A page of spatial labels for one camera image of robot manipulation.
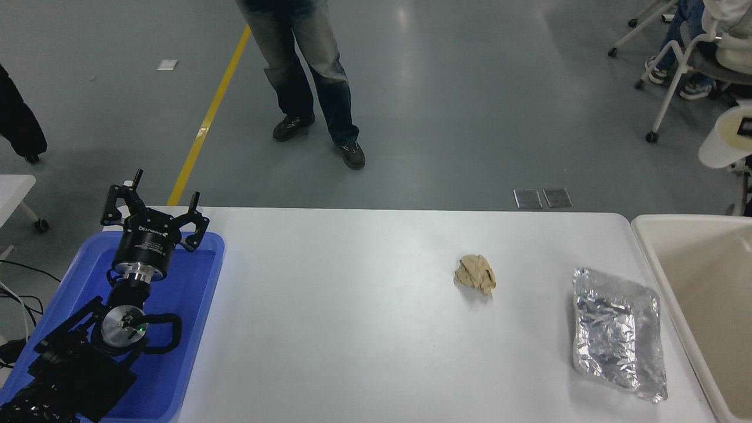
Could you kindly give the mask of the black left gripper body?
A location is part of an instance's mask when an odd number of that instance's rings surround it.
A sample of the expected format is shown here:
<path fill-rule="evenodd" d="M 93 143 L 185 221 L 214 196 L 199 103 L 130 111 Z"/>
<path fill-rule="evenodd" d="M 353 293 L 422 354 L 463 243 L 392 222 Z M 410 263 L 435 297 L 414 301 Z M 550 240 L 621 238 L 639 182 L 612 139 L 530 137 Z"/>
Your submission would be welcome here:
<path fill-rule="evenodd" d="M 111 267 L 118 273 L 137 263 L 167 273 L 180 231 L 170 227 L 167 215 L 131 215 L 123 222 L 123 236 Z"/>

